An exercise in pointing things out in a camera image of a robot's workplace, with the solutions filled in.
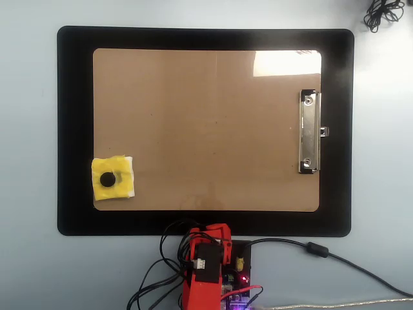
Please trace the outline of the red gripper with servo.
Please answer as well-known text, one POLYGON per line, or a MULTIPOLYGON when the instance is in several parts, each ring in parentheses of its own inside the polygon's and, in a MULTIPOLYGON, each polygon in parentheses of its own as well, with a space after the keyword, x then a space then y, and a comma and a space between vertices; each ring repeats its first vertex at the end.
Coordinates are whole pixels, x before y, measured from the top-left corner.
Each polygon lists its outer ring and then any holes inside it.
POLYGON ((225 223, 207 225, 206 233, 213 238, 207 238, 199 227, 194 227, 188 232, 189 260, 229 262, 232 252, 232 235, 229 226, 225 223))

